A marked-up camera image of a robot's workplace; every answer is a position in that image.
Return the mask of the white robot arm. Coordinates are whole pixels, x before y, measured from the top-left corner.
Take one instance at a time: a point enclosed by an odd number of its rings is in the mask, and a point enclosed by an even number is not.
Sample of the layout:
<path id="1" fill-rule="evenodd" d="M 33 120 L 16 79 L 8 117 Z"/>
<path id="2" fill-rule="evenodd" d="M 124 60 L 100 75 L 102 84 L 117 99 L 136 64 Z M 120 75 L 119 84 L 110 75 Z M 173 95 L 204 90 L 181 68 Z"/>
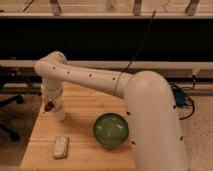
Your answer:
<path id="1" fill-rule="evenodd" d="M 113 95 L 125 104 L 136 171 L 189 171 L 175 98 L 159 73 L 73 67 L 59 51 L 38 60 L 34 70 L 42 77 L 44 109 L 56 120 L 65 119 L 64 81 Z"/>

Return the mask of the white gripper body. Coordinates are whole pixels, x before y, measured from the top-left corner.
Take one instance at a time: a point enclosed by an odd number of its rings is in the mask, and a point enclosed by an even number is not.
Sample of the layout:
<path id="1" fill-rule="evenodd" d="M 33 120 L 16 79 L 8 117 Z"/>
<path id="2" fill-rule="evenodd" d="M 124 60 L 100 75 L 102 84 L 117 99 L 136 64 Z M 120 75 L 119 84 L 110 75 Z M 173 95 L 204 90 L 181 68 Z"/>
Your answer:
<path id="1" fill-rule="evenodd" d="M 43 95 L 44 111 L 50 112 L 57 121 L 63 121 L 66 118 L 64 111 L 64 101 L 62 99 L 63 89 L 48 90 L 44 85 L 41 85 Z"/>

